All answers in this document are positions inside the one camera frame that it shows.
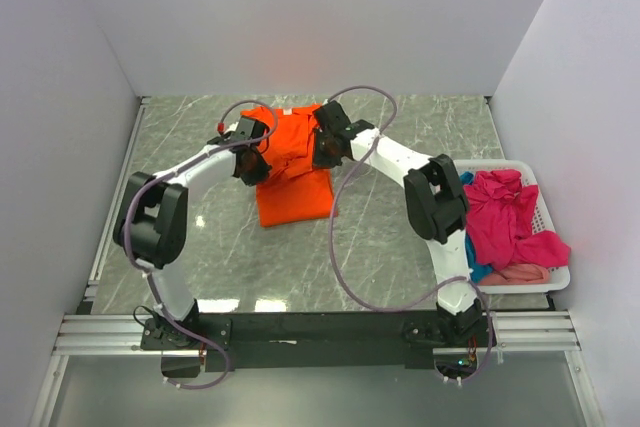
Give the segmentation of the orange t shirt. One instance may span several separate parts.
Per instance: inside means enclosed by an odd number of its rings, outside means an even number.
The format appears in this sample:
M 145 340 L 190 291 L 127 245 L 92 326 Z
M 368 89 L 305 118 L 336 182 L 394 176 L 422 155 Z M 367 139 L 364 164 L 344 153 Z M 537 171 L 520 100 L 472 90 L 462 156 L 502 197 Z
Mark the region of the orange t shirt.
M 312 165 L 317 104 L 278 108 L 275 133 L 260 144 L 271 166 L 256 187 L 260 225 L 264 228 L 327 218 L 334 200 L 331 174 Z

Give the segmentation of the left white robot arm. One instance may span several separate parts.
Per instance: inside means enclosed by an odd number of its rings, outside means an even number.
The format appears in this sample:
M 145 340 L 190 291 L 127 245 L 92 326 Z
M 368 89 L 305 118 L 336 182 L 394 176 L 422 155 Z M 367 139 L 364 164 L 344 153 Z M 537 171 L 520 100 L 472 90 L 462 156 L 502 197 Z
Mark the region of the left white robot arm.
M 177 165 L 132 174 L 113 230 L 132 266 L 146 279 L 155 310 L 166 319 L 164 336 L 176 348 L 200 335 L 197 300 L 186 284 L 179 257 L 186 244 L 190 202 L 232 177 L 248 186 L 268 178 L 271 167 L 259 150 L 273 129 L 246 116 Z

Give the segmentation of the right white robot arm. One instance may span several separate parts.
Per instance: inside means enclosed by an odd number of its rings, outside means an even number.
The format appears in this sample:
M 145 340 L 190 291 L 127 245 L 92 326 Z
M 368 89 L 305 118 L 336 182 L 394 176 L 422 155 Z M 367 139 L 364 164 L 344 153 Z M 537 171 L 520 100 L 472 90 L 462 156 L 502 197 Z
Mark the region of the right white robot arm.
M 313 167 L 329 169 L 344 158 L 368 165 L 403 188 L 409 224 L 426 242 L 437 281 L 436 319 L 444 342 L 460 346 L 482 319 L 480 296 L 471 285 L 466 254 L 470 204 L 454 161 L 445 154 L 416 152 L 368 121 L 353 122 L 329 101 L 313 111 Z

